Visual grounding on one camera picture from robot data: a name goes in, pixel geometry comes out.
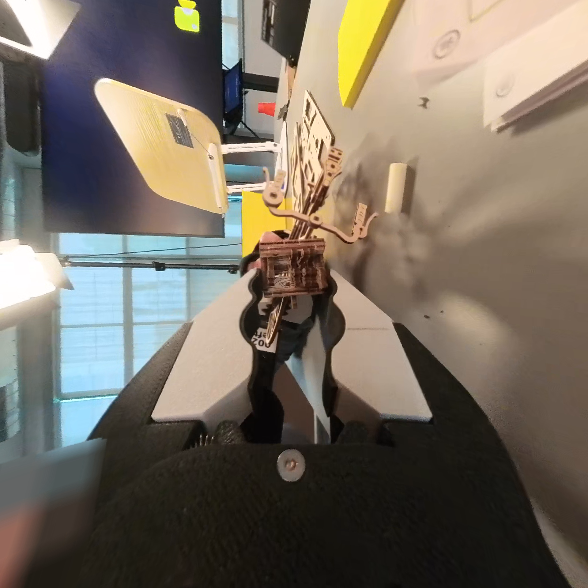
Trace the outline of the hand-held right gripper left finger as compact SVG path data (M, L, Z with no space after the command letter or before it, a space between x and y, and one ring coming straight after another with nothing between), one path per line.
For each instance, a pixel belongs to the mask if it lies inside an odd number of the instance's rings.
M259 388L270 388L276 342L262 338L262 276L248 271L192 320L152 412L155 423L201 422L215 430L254 413Z

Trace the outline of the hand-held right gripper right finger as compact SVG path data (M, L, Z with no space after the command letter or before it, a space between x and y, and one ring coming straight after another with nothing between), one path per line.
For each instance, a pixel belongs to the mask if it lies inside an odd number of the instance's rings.
M393 320L335 270L312 331L312 376L325 425L429 423L432 411Z

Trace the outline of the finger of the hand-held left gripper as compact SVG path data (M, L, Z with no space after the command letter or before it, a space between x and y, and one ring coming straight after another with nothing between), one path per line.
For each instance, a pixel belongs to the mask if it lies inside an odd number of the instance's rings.
M290 356L288 366L313 410L314 443L331 444L330 417L323 399L326 351L320 330L308 332L304 345Z

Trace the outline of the wooden gear part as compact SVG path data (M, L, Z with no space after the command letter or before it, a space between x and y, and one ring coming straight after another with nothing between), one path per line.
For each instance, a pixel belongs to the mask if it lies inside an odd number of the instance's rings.
M272 345L277 337L281 322L285 314L297 308L297 296L284 296L272 299L266 328L266 342Z

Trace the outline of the wooden model assembly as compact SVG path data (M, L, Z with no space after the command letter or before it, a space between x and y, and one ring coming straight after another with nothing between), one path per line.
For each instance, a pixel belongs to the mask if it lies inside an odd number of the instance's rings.
M259 256L263 277L263 294L276 299L297 295L317 295L327 288L325 268L325 241L313 235L321 229L338 237L342 242L353 244L367 237L369 225L378 217L377 213L367 216L367 206L359 203L356 209L351 234L325 221L318 215L324 205L333 180L342 171L343 152L331 146L327 151L322 171L309 195L303 201L301 211L280 209L285 198L282 190L285 173L276 172L269 180L266 168L266 186L262 192L264 204L275 217L294 220L292 230L286 239L280 242L261 242Z

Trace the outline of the wooden cut-out parts sheet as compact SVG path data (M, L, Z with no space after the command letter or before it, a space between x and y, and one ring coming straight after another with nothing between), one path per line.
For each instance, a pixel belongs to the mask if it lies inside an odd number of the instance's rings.
M302 212L323 171L334 134L309 91L305 91L302 119L295 126L289 157L292 208Z

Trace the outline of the black tripod pole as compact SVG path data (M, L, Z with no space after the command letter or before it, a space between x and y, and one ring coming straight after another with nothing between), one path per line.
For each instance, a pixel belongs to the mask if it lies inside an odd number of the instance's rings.
M59 256L58 261L63 268L93 268L93 269L153 269L156 272L166 270L215 270L230 275L239 273L239 264L235 263L192 263L144 261L132 258L130 261L87 261Z

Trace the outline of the yellow divider panel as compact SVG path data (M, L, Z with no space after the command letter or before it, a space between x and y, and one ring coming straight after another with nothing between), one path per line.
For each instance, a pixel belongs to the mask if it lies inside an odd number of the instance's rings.
M293 219L276 217L265 205L260 192L241 192L242 257L254 251L263 233L268 231L290 231Z

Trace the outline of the white cylinder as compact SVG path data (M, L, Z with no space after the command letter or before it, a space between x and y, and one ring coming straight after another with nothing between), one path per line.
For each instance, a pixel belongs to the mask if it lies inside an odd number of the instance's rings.
M405 199L408 177L408 165L404 163L390 164L387 177L385 213L399 215Z

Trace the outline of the pale rounded board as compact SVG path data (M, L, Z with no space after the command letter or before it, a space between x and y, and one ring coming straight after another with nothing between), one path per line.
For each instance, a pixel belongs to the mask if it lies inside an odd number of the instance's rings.
M228 211L222 139L201 111L109 78L95 96L149 188L210 213Z

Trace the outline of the blue-lit monitor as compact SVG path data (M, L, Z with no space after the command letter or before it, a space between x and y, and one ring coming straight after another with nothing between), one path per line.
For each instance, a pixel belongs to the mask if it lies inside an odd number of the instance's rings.
M243 112L243 60L223 71L224 118Z

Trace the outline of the yellow foam board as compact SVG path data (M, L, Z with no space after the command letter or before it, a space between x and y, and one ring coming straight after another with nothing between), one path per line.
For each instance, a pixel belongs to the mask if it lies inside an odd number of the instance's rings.
M404 1L348 1L337 35L341 104L354 108Z

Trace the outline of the stack of white papers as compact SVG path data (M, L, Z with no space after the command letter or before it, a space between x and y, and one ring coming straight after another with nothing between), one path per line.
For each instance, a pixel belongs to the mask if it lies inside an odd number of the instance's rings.
M587 62L564 71L554 66L516 67L487 61L483 126L497 132L587 81Z

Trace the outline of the large dark display screen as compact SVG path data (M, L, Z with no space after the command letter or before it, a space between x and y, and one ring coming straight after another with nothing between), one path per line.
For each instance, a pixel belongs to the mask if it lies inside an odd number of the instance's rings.
M113 79L223 122L222 3L196 1L200 31L180 30L178 1L79 1L40 82L45 230L224 237L222 215L157 195L94 87Z

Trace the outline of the white paper sheet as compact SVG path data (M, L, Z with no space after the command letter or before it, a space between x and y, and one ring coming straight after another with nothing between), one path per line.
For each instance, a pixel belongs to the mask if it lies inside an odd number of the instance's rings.
M414 1L413 73L428 89L564 11L575 1Z

